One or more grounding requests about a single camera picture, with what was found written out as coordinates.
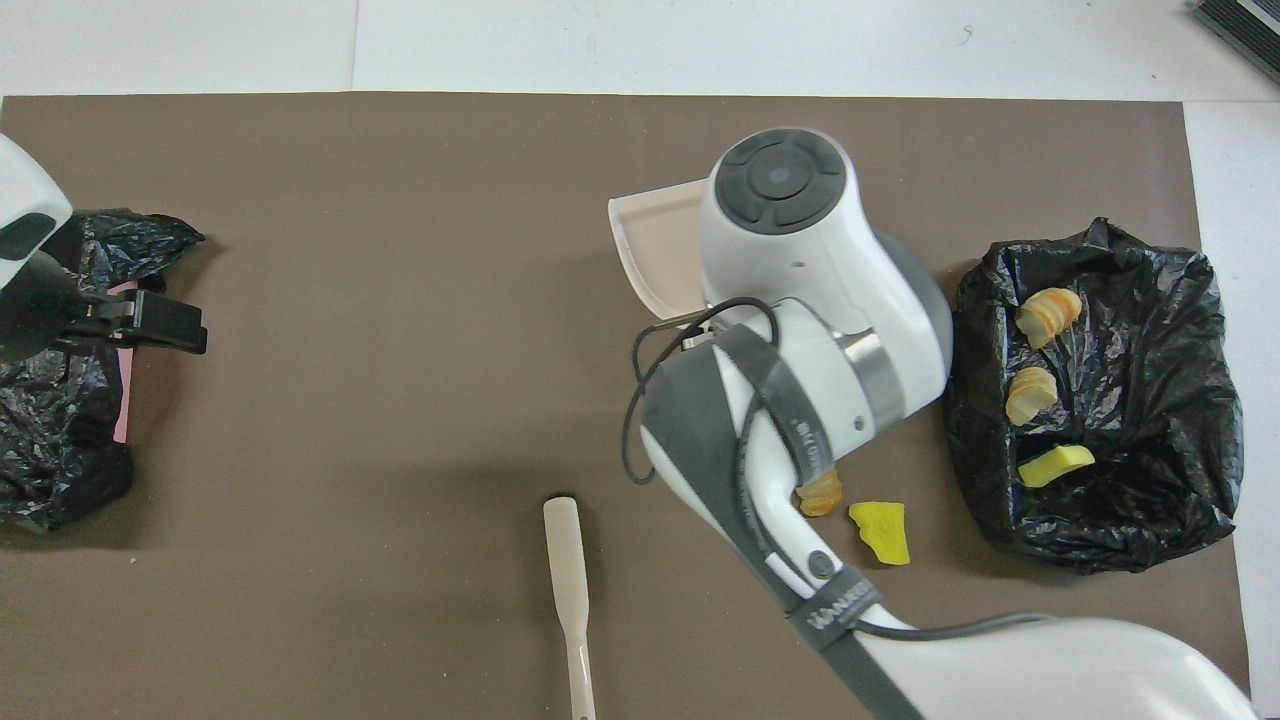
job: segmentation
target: gray strap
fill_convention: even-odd
[[[872,715],[883,720],[924,720],[920,711],[876,662],[863,643],[846,632],[822,651],[822,659]]]
[[[835,468],[831,441],[818,419],[818,410],[778,351],[742,325],[721,333],[713,342],[759,393],[791,455],[800,486]]]
[[[849,634],[868,607],[884,600],[856,568],[845,565],[813,597],[787,612],[787,623],[815,652]]]

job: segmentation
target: white floor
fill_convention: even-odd
[[[4,95],[458,90],[1187,102],[1245,405],[1235,536],[1253,700],[1280,716],[1280,86],[1183,0],[6,0]]]

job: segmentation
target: black circular cap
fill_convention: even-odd
[[[814,578],[826,580],[836,574],[836,562],[820,550],[809,553],[809,571]]]
[[[840,150],[814,132],[769,129],[726,152],[714,184],[721,210],[735,224],[787,234],[831,213],[845,190],[845,163]]]

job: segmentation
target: black cable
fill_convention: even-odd
[[[718,302],[717,305],[707,309],[705,313],[701,313],[696,318],[690,320],[689,325],[676,334],[676,337],[667,345],[667,347],[663,348],[663,351],[658,355],[658,357],[649,365],[649,369],[644,373],[644,375],[640,377],[639,382],[636,383],[635,392],[631,393],[631,402],[627,404],[627,414],[622,419],[622,470],[627,474],[627,478],[632,483],[643,486],[649,480],[652,480],[654,475],[654,470],[650,468],[649,473],[641,478],[636,475],[635,469],[631,466],[631,452],[630,452],[631,420],[635,416],[636,406],[640,405],[640,398],[644,397],[645,386],[648,386],[649,380],[653,379],[654,373],[658,372],[658,366],[662,365],[663,360],[671,357],[671,355],[686,340],[701,334],[703,323],[707,323],[708,320],[716,318],[717,315],[719,315],[726,310],[742,306],[755,307],[756,310],[763,313],[764,316],[769,320],[769,345],[772,345],[773,347],[778,347],[778,345],[782,342],[782,334],[778,328],[777,314],[774,314],[773,307],[769,307],[768,304],[765,304],[763,300],[755,297],[731,297],[723,302]],[[652,332],[654,332],[654,328],[652,325],[640,332],[640,336],[637,336],[635,343],[632,343],[632,354],[636,354],[639,351],[640,342],[643,342],[644,338]],[[632,365],[636,369],[636,374],[639,374],[639,368],[640,368],[639,360],[635,359],[635,355],[632,357],[634,357]]]
[[[927,641],[948,641],[955,638],[968,638],[998,630],[1001,628],[1007,628],[1010,625],[1020,625],[1023,623],[1039,623],[1042,620],[1052,620],[1052,619],[1053,619],[1052,615],[1042,615],[1039,612],[1014,612],[1011,615],[998,615],[996,618],[988,618],[986,620],[978,620],[977,623],[969,623],[965,625],[952,625],[948,628],[932,628],[928,630],[886,628],[883,625],[876,625],[868,623],[867,620],[858,620],[856,623],[854,623],[854,630],[890,641],[927,642]]]

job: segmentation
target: pink object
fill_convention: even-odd
[[[113,293],[120,292],[122,290],[131,290],[138,287],[138,283],[124,283],[119,287],[111,288]],[[115,442],[124,442],[125,434],[129,429],[129,384],[133,377],[133,351],[120,350],[120,384],[123,386],[123,392],[120,395],[120,418],[115,420]]]

